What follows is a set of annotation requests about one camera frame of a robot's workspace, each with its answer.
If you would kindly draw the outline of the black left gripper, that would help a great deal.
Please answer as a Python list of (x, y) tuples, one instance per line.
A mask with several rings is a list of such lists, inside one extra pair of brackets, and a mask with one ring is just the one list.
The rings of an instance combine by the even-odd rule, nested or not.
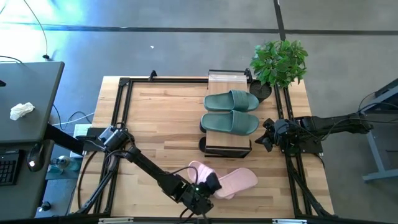
[(209, 212), (213, 207), (210, 196), (222, 186), (217, 175), (211, 172), (206, 181), (195, 184), (186, 184), (182, 188), (182, 194), (179, 196), (179, 202), (183, 203), (191, 212), (196, 215), (202, 215)]

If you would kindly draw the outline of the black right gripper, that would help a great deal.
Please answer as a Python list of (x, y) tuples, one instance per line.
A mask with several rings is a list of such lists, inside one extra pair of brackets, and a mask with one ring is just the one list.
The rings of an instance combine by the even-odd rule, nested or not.
[(292, 128), (294, 122), (287, 119), (278, 119), (274, 122), (272, 119), (266, 119), (262, 126), (267, 131), (273, 131), (272, 134), (264, 133), (255, 140), (256, 144), (263, 145), (267, 152), (271, 152), (274, 146), (288, 147), (292, 139)]

